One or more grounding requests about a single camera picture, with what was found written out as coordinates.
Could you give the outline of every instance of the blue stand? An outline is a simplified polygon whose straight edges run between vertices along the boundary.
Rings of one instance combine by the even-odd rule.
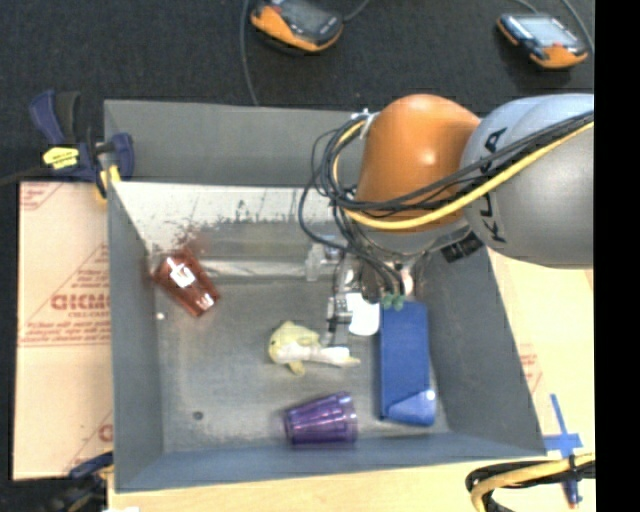
[[[427,308],[405,302],[382,311],[380,326],[381,417],[431,426],[436,394],[429,380]]]

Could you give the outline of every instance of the blue clamp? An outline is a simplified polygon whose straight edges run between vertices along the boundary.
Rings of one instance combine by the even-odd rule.
[[[90,140],[90,131],[87,133],[89,140],[79,140],[80,137],[75,133],[75,112],[79,97],[77,92],[56,94],[49,89],[31,101],[29,114],[36,129],[49,145],[62,152],[58,165],[51,168],[52,175],[56,178],[95,183],[102,196],[106,197],[102,177],[105,169],[98,156],[112,153],[120,178],[130,179],[135,164],[133,141],[129,134],[123,132],[116,133],[104,144],[96,145]],[[61,148],[68,148],[68,151],[65,153]]]

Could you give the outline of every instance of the red bottle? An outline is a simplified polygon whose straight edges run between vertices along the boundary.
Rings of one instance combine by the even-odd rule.
[[[153,273],[153,279],[196,317],[220,299],[209,276],[187,248],[165,257]]]

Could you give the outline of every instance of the yellow cable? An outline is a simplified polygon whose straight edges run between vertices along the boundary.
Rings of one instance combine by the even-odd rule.
[[[475,201],[476,199],[485,195],[487,192],[490,192],[491,190],[495,189],[505,181],[511,179],[513,176],[518,174],[521,170],[531,165],[533,162],[543,157],[544,155],[546,155],[547,153],[549,153],[550,151],[558,147],[560,144],[563,144],[569,139],[572,139],[573,137],[575,137],[576,135],[588,130],[589,128],[593,127],[593,125],[594,125],[594,122],[592,121],[591,123],[588,123],[582,126],[581,128],[571,132],[570,134],[562,137],[561,139],[558,139],[557,141],[552,142],[551,144],[548,144],[547,146],[544,146],[543,148],[540,148],[534,151],[533,153],[530,153],[529,155],[522,158],[521,160],[518,160],[515,164],[510,166],[508,169],[496,175],[494,178],[490,179],[483,185],[473,189],[468,194],[462,196],[459,199],[456,199],[455,201],[449,203],[446,206],[438,208],[437,210],[429,212],[425,215],[421,215],[420,217],[389,222],[389,221],[383,221],[378,219],[372,219],[371,217],[368,217],[360,212],[348,210],[346,208],[344,209],[344,211],[349,217],[351,217],[356,222],[359,222],[360,224],[364,224],[365,226],[369,226],[375,229],[396,231],[396,230],[411,229],[411,228],[423,226],[424,224],[434,222],[436,220],[441,219],[442,217],[445,217],[446,215],[449,215],[451,213],[454,213],[460,210],[461,208],[464,208],[469,203]],[[336,156],[334,161],[334,167],[333,167],[333,174],[336,180],[338,177],[338,157],[339,155]]]
[[[585,455],[576,455],[574,458],[574,464],[576,466],[583,466],[596,460],[594,453],[587,453]],[[486,480],[481,481],[471,491],[471,503],[477,510],[477,512],[487,512],[486,507],[482,501],[482,497],[487,493],[499,489],[500,487],[506,487],[508,485],[514,485],[528,480],[534,480],[536,478],[543,478],[545,476],[555,475],[571,469],[571,463],[569,458],[554,460],[550,462],[541,462],[536,466],[529,466],[527,468],[515,469],[499,475],[492,476]]]

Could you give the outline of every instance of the clamp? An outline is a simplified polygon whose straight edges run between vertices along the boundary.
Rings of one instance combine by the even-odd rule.
[[[95,183],[102,197],[106,197],[109,176],[127,180],[133,176],[133,140],[128,133],[116,133],[103,144],[96,144],[87,129],[85,140],[76,135],[76,110],[80,93],[56,94],[49,89],[36,96],[29,104],[29,114],[36,129],[52,146],[44,155],[44,163],[54,177]],[[113,155],[113,166],[103,168],[100,155]]]

